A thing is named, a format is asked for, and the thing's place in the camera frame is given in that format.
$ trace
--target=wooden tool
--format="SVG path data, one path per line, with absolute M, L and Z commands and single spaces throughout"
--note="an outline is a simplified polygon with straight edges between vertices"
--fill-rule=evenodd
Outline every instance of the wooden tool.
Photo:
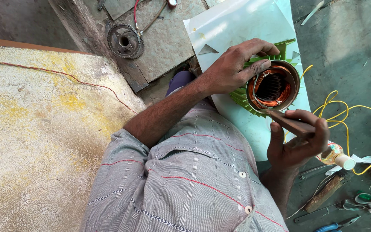
M 318 209 L 338 188 L 348 182 L 353 175 L 353 172 L 348 170 L 342 169 L 338 171 L 334 178 L 316 196 L 314 196 L 309 203 L 307 203 L 304 209 L 308 213 Z
M 316 132 L 314 126 L 304 123 L 299 119 L 288 119 L 278 110 L 266 109 L 265 113 L 269 115 L 274 121 L 278 122 L 282 127 L 286 128 L 297 137 L 313 138 Z

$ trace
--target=man's arm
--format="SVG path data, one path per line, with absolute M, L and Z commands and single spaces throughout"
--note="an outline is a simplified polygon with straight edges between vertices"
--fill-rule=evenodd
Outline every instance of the man's arm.
M 294 138 L 283 144 L 283 128 L 276 122 L 270 124 L 271 140 L 267 149 L 267 157 L 271 168 L 261 177 L 260 181 L 269 190 L 283 218 L 287 216 L 287 202 L 294 179 L 298 174 L 298 168 L 311 157 L 325 151 L 330 136 L 326 119 L 319 119 L 311 112 L 301 109 L 287 110 L 285 115 L 287 118 L 301 119 L 311 124 L 316 128 L 316 133 L 312 139 Z
M 256 38 L 232 46 L 200 77 L 132 118 L 124 129 L 151 148 L 200 100 L 212 94 L 232 92 L 270 67 L 269 60 L 260 60 L 243 69 L 244 62 L 259 52 L 280 53 L 275 45 Z

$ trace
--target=pressure gauge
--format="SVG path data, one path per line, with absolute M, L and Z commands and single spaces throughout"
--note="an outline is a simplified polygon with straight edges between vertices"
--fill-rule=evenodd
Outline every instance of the pressure gauge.
M 167 0 L 168 1 L 168 7 L 170 9 L 174 9 L 177 6 L 177 0 Z

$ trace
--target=blue handled pliers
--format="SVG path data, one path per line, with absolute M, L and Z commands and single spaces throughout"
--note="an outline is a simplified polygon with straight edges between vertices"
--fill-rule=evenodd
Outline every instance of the blue handled pliers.
M 341 232 L 341 230 L 339 230 L 339 229 L 344 228 L 346 226 L 349 226 L 349 225 L 353 224 L 360 217 L 361 216 L 354 217 L 354 218 L 349 218 L 347 220 L 342 221 L 339 224 L 337 224 L 337 223 L 329 224 L 329 225 L 323 226 L 323 227 L 315 230 L 315 232 L 325 232 L 325 231 L 329 231 L 329 232 Z

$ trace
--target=hairy forearm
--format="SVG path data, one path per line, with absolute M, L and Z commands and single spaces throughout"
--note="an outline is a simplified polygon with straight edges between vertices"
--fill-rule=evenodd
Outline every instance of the hairy forearm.
M 297 175 L 297 168 L 289 171 L 277 171 L 270 168 L 260 179 L 270 192 L 284 219 L 287 217 L 287 202 Z
M 195 80 L 132 118 L 124 129 L 151 148 L 196 103 L 208 95 Z

